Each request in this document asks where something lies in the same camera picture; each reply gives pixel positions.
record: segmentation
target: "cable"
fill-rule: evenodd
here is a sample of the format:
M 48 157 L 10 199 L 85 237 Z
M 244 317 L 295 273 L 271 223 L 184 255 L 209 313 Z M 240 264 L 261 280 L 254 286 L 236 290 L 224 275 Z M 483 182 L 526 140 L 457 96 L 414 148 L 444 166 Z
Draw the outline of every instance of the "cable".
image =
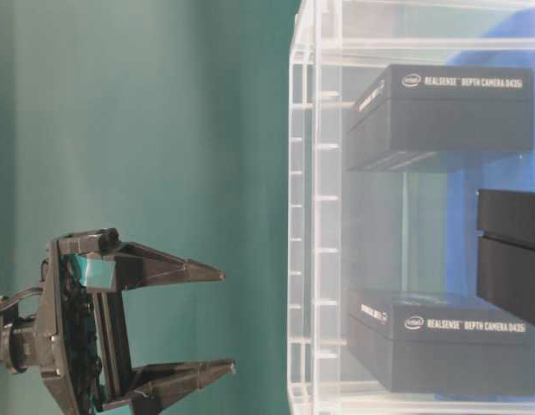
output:
M 4 313 L 4 311 L 11 309 L 12 307 L 16 306 L 21 302 L 22 300 L 32 297 L 32 296 L 40 296 L 42 294 L 42 288 L 40 287 L 33 287 L 29 288 L 28 290 L 20 291 L 11 298 L 8 298 L 3 303 L 0 303 L 0 315 Z

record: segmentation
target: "intel logo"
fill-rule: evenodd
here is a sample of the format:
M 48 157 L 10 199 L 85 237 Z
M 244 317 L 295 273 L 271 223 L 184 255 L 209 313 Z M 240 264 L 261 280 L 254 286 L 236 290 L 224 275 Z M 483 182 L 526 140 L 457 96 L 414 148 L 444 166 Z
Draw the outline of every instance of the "intel logo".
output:
M 409 75 L 405 75 L 405 77 L 402 79 L 402 85 L 408 88 L 414 88 L 420 83 L 421 75 L 417 75 L 416 73 L 410 73 Z
M 419 316 L 409 317 L 405 320 L 404 326 L 408 330 L 419 330 L 424 326 L 424 319 Z

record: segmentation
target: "transparent acrylic container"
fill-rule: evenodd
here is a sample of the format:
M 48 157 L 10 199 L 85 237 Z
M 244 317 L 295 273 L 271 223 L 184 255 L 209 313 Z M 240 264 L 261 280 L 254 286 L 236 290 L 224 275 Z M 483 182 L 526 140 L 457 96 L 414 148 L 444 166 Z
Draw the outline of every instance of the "transparent acrylic container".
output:
M 292 413 L 535 414 L 535 388 L 390 392 L 351 353 L 350 290 L 476 297 L 479 189 L 535 192 L 535 129 L 533 150 L 474 166 L 348 169 L 350 111 L 391 64 L 528 67 L 535 83 L 535 1 L 303 0 L 290 50 Z

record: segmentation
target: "camera box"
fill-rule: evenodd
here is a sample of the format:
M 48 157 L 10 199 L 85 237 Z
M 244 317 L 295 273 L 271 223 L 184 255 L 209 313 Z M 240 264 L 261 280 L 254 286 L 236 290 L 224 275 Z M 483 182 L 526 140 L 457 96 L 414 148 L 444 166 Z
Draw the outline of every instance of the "camera box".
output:
M 532 396 L 534 328 L 475 297 L 349 293 L 350 352 L 390 392 Z
M 477 293 L 535 324 L 535 193 L 480 190 Z
M 533 148 L 531 69 L 390 65 L 353 105 L 347 169 L 447 171 Z

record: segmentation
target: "teal wall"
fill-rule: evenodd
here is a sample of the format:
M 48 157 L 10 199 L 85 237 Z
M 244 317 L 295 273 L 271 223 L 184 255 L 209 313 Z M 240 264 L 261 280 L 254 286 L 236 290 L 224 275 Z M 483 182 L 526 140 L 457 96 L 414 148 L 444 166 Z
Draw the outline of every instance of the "teal wall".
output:
M 0 0 L 0 292 L 117 227 L 224 284 L 125 296 L 146 362 L 234 356 L 173 414 L 285 414 L 287 60 L 297 0 Z M 59 413 L 0 367 L 0 414 Z

